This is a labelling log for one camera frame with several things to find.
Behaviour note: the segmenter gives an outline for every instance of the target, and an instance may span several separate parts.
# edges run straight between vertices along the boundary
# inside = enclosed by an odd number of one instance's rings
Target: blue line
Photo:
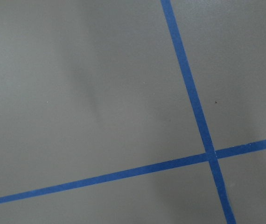
[[[175,15],[170,0],[161,0],[168,29],[175,48],[176,56],[181,68],[182,76],[187,88],[189,99],[192,105],[193,113],[197,122],[199,133],[201,135],[203,146],[207,154],[213,178],[217,187],[219,198],[222,204],[224,215],[228,224],[235,224],[236,220],[233,215],[228,196],[225,189],[224,179],[213,147],[210,132],[205,120],[200,100],[196,91],[195,83],[188,64],[187,55],[183,46],[179,28],[177,26]]]
[[[0,197],[0,204],[11,202],[11,201],[17,201],[17,200],[21,200],[25,198],[30,198],[30,197],[52,194],[52,193],[75,189],[75,188],[86,187],[86,186],[90,186],[94,184],[120,180],[123,178],[132,177],[132,176],[149,174],[149,173],[158,172],[158,171],[162,171],[166,169],[183,167],[183,166],[196,164],[200,162],[206,162],[206,161],[207,161],[206,154],[193,155],[193,156],[180,158],[176,160],[160,162],[160,163],[147,165],[143,167],[119,171],[116,173],[96,176],[96,177],[92,177],[88,179],[83,179],[80,181],[74,181],[74,182],[64,183],[64,184],[60,184],[60,185],[56,185],[52,187],[47,187],[47,188],[42,188],[42,189],[37,189],[37,190],[32,190],[32,191],[26,191],[26,192],[19,193],[19,194]]]
[[[224,148],[216,151],[217,158],[222,159],[229,156],[240,155],[266,149],[266,140],[256,141],[249,144]]]

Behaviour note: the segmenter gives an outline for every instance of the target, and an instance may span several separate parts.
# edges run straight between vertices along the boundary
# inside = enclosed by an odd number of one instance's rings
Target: blue grid
[[[218,191],[219,199],[224,211],[226,222],[228,224],[235,224],[236,220],[231,209],[229,199],[225,189],[224,179],[221,173],[221,169],[218,163],[218,159],[227,158],[235,155],[246,154],[259,150],[266,149],[266,140],[256,141],[245,145],[224,148],[215,150],[210,132],[204,117],[204,113],[201,107],[199,96],[197,94],[196,86],[192,77],[192,73],[188,64],[185,49],[182,43],[180,32],[176,23],[175,15],[170,3],[170,0],[161,0],[162,8],[165,14],[165,19],[168,24],[168,29],[172,38],[172,42],[175,48],[177,59],[181,68],[182,76],[185,82],[185,86],[188,92],[188,96],[191,102],[194,116],[196,118],[197,126],[202,138],[205,153],[188,156],[171,161],[160,162],[143,167],[128,169],[111,174],[101,175],[79,181],[64,183],[56,186],[51,186],[42,189],[36,189],[32,191],[26,191],[19,194],[8,195],[0,197],[0,204],[11,201],[17,201],[30,197],[42,196],[46,194],[56,193],[60,191],[81,188],[89,185],[100,184],[104,182],[110,182],[120,180],[123,178],[149,174],[153,172],[159,172],[167,169],[173,169],[183,167],[191,164],[197,164],[201,162],[208,162],[211,172],[213,174],[214,182]]]

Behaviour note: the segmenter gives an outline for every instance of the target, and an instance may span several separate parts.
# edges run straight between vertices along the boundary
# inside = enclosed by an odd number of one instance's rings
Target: gray floor
[[[266,139],[266,1],[173,0],[215,149]],[[0,0],[0,196],[204,153],[161,3]],[[220,159],[266,223],[266,150]],[[225,218],[208,163],[0,204],[0,224]]]

